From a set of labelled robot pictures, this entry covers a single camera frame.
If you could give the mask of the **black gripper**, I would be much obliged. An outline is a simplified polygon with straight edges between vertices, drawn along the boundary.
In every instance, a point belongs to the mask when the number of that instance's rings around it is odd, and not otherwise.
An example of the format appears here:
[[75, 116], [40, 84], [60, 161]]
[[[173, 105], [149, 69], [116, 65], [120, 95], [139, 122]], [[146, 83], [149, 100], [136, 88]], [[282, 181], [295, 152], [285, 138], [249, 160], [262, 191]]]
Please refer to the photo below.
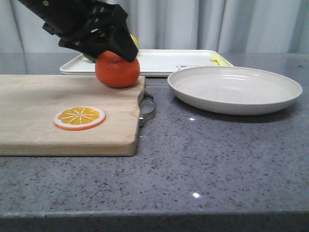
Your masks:
[[60, 47], [96, 59], [105, 51], [129, 62], [137, 57], [127, 13], [119, 4], [101, 0], [22, 0], [21, 4], [44, 21], [44, 30], [60, 38]]

